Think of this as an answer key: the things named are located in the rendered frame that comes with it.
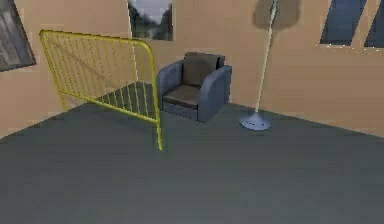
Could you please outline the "white floor lamp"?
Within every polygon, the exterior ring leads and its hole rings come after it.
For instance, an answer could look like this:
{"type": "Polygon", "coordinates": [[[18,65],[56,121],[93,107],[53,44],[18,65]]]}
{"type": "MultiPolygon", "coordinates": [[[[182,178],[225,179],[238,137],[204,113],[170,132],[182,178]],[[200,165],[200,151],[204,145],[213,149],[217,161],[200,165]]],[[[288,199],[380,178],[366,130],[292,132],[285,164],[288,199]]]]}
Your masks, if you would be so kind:
{"type": "Polygon", "coordinates": [[[269,18],[269,25],[268,25],[268,36],[267,36],[267,43],[265,47],[265,54],[264,54],[264,61],[262,65],[262,74],[259,81],[258,86],[258,96],[256,101],[256,106],[254,113],[248,117],[243,117],[239,119],[239,123],[246,129],[253,130],[253,131],[264,131],[271,127],[271,123],[263,117],[260,112],[260,103],[261,98],[263,94],[263,87],[264,87],[264,80],[265,80],[265,73],[266,68],[268,64],[268,57],[269,52],[271,49],[271,41],[272,41],[272,35],[273,35],[273,25],[276,20],[277,11],[278,11],[278,3],[279,0],[273,0],[271,8],[270,8],[270,18],[269,18]]]}

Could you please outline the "framed landscape picture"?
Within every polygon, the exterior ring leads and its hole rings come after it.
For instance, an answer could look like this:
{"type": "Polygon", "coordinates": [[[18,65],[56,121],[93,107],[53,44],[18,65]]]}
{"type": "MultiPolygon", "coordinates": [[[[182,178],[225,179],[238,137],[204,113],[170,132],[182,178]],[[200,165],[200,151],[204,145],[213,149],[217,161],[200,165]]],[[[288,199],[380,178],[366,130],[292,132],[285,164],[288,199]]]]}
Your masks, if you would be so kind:
{"type": "Polygon", "coordinates": [[[173,40],[172,0],[127,0],[127,9],[133,38],[173,40]]]}

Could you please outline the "dark blue window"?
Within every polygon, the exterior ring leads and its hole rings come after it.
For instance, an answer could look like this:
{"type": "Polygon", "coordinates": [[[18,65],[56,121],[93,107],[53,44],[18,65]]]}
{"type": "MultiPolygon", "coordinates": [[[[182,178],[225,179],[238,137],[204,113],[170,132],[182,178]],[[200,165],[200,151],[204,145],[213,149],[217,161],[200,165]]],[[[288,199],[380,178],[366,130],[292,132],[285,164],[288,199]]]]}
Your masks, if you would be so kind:
{"type": "Polygon", "coordinates": [[[376,11],[364,46],[384,48],[384,0],[380,0],[379,7],[376,11]]]}
{"type": "Polygon", "coordinates": [[[320,44],[350,46],[367,0],[331,0],[320,44]]]}

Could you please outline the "grey framed picture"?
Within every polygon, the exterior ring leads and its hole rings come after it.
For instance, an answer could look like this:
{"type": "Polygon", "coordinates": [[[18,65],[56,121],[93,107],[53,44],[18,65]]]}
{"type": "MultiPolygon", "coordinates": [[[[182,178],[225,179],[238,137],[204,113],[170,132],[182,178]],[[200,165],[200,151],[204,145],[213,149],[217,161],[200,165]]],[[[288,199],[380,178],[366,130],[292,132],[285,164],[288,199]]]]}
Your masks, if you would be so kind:
{"type": "Polygon", "coordinates": [[[0,0],[0,72],[35,64],[36,58],[14,0],[0,0]]]}

